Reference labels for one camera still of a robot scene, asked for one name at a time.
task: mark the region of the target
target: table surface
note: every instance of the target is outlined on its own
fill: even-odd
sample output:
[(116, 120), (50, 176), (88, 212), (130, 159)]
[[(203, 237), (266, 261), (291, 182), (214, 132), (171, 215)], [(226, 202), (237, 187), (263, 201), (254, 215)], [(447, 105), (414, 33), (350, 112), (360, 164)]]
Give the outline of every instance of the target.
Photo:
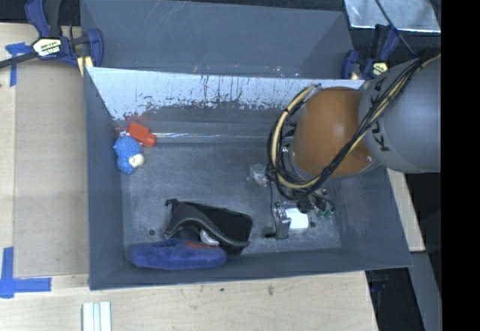
[[(0, 59), (6, 44), (36, 37), (28, 24), (0, 23)], [(69, 129), (83, 116), (72, 94), (80, 73), (38, 60), (17, 70), (15, 87), (0, 70), (0, 251), (13, 245), (14, 275), (52, 276), (52, 291), (0, 299), (2, 330), (77, 330), (82, 304), (103, 301), (112, 329), (378, 329), (363, 272), (90, 291), (84, 138)], [(26, 145), (39, 137), (40, 154)], [(409, 249), (424, 251), (404, 175), (388, 174)]]

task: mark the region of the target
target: orange toy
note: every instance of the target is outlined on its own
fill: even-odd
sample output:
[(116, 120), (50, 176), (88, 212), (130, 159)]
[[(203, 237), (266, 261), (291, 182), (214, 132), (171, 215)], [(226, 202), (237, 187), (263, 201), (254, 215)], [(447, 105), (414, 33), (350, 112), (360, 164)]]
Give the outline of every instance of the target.
[(147, 147), (153, 147), (155, 141), (157, 140), (156, 136), (150, 134), (150, 130), (143, 125), (137, 123), (130, 123), (127, 127), (127, 133), (132, 136), (135, 140)]

